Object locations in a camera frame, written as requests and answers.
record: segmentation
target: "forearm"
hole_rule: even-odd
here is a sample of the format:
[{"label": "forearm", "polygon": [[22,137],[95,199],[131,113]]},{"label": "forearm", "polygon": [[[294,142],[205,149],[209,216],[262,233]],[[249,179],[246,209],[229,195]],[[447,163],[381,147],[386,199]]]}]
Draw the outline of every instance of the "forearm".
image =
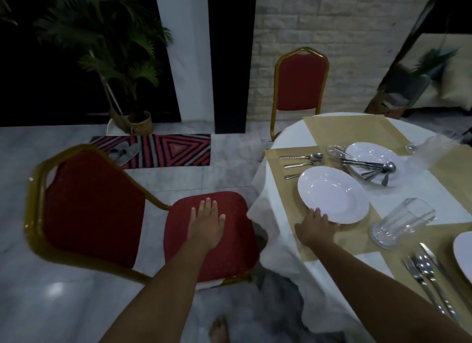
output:
[{"label": "forearm", "polygon": [[338,245],[309,245],[377,342],[472,342],[463,329],[416,293]]},{"label": "forearm", "polygon": [[207,249],[189,239],[120,314],[101,342],[178,343]]}]

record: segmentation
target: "banquet chair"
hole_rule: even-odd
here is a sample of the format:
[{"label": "banquet chair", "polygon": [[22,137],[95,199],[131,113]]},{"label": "banquet chair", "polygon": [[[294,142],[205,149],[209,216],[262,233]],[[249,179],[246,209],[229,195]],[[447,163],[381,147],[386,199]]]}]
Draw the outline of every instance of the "banquet chair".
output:
[{"label": "banquet chair", "polygon": [[[57,168],[50,185],[49,173]],[[145,201],[168,210],[164,256],[168,262],[187,239],[192,207],[210,197],[226,214],[218,246],[202,265],[198,282],[250,281],[259,258],[244,198],[231,191],[180,199],[166,205],[134,181],[107,154],[81,144],[39,164],[29,178],[24,234],[46,260],[116,274],[145,284],[150,276],[133,270],[138,254]]]},{"label": "banquet chair", "polygon": [[270,117],[272,141],[280,134],[274,134],[277,110],[315,108],[315,114],[320,113],[328,71],[327,57],[312,48],[298,48],[279,58],[275,65],[274,100]]}]

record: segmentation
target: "hand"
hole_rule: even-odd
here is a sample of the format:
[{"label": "hand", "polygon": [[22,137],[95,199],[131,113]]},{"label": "hand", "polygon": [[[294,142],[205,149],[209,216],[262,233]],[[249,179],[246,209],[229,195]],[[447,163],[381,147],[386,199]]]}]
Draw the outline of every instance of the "hand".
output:
[{"label": "hand", "polygon": [[198,214],[195,208],[190,211],[190,222],[187,229],[187,239],[195,238],[203,244],[207,250],[218,245],[225,228],[225,214],[218,217],[218,205],[209,198],[200,202]]},{"label": "hand", "polygon": [[338,226],[339,224],[330,223],[327,215],[322,216],[320,208],[316,208],[315,211],[310,209],[301,224],[295,224],[295,233],[305,246],[310,246],[316,241],[332,243]]}]

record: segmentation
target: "woven basket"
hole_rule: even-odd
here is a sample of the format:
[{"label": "woven basket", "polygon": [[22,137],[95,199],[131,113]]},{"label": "woven basket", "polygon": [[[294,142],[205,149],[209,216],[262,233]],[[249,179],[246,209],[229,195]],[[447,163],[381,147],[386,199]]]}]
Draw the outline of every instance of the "woven basket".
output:
[{"label": "woven basket", "polygon": [[150,118],[150,113],[148,111],[144,111],[147,119],[139,123],[130,122],[131,131],[135,135],[150,135],[154,130],[152,125],[152,119]]}]

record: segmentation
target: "doormat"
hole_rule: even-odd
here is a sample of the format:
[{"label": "doormat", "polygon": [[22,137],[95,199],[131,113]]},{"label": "doormat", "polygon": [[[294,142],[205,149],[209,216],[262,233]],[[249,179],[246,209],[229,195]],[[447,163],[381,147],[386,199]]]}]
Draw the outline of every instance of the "doormat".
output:
[{"label": "doormat", "polygon": [[210,134],[151,134],[146,136],[93,137],[90,144],[109,150],[121,142],[138,143],[140,150],[123,169],[209,166]]}]

